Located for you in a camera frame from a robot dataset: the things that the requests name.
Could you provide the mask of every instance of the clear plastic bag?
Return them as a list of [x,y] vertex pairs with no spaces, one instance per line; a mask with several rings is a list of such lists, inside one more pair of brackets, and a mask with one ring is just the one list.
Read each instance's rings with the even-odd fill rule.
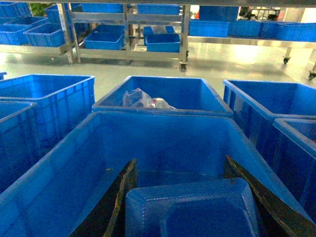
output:
[[140,88],[127,91],[123,96],[124,107],[134,108],[156,108],[156,109],[175,109],[162,98],[152,98]]

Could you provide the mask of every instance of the caster wheel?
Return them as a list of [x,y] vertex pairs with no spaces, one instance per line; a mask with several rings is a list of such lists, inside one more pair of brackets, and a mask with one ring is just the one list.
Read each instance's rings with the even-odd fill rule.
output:
[[187,65],[181,64],[180,70],[181,70],[182,72],[185,72],[185,71],[187,70]]
[[283,63],[286,65],[289,60],[290,60],[289,58],[284,58],[284,59],[283,59]]
[[313,80],[314,78],[316,78],[316,74],[311,73],[310,76],[308,77],[308,80]]

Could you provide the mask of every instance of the blue plastic bin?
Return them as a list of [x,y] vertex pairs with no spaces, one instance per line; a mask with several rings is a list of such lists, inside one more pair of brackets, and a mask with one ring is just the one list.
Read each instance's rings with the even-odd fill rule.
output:
[[31,28],[35,28],[37,26],[43,25],[48,22],[47,17],[23,17],[14,21],[10,21],[5,23],[5,25],[25,25]]
[[269,165],[277,146],[276,118],[316,119],[316,89],[299,83],[225,80],[224,101]]
[[148,35],[145,38],[148,52],[180,52],[180,36],[178,34]]
[[200,6],[199,19],[205,21],[235,21],[239,7],[235,6]]
[[123,13],[121,3],[83,3],[81,5],[84,12]]
[[228,35],[233,37],[259,37],[261,22],[258,21],[232,21],[229,25]]
[[1,17],[30,16],[31,12],[26,2],[5,2],[0,1]]
[[[140,88],[152,98],[163,98],[176,109],[146,109],[123,107],[127,91]],[[196,114],[233,117],[233,112],[205,79],[127,77],[121,84],[92,106],[93,111],[124,111],[167,114]]]
[[126,237],[259,237],[258,222],[251,189],[240,178],[138,188],[126,195]]
[[6,75],[6,72],[0,71],[0,80],[4,79],[4,75]]
[[28,40],[23,33],[29,28],[25,25],[0,25],[0,44],[26,44]]
[[229,22],[191,20],[190,36],[227,37]]
[[0,194],[40,159],[35,106],[0,102]]
[[93,86],[92,76],[26,75],[0,81],[0,100],[36,102],[39,138],[51,148],[91,112]]
[[139,14],[179,15],[177,4],[137,4]]
[[109,33],[124,33],[125,26],[121,25],[98,25],[93,31],[94,32],[109,32]]
[[124,34],[92,32],[84,40],[86,48],[121,50],[124,45]]
[[231,119],[98,112],[0,195],[0,235],[69,236],[133,158],[148,187],[221,178],[226,154],[308,218]]
[[32,46],[60,47],[65,44],[64,33],[59,24],[46,23],[24,32]]
[[274,122],[280,133],[272,169],[316,221],[316,120]]

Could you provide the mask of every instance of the green plant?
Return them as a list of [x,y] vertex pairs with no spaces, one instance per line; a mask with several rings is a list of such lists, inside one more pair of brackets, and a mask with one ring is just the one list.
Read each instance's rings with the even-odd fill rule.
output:
[[45,16],[45,8],[51,6],[52,3],[31,3],[33,16]]

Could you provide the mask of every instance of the gray epoxy floor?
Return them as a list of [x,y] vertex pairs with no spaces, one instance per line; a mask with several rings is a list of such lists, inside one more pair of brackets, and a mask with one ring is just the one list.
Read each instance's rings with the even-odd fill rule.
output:
[[220,96],[224,94],[224,79],[291,81],[316,87],[316,79],[307,80],[313,68],[309,61],[312,50],[294,49],[287,65],[283,64],[286,49],[223,44],[189,44],[189,64],[185,73],[176,62],[145,62],[103,59],[83,59],[69,65],[67,57],[0,53],[0,71],[6,78],[31,73],[93,75],[95,99],[100,99],[130,75],[204,78]]

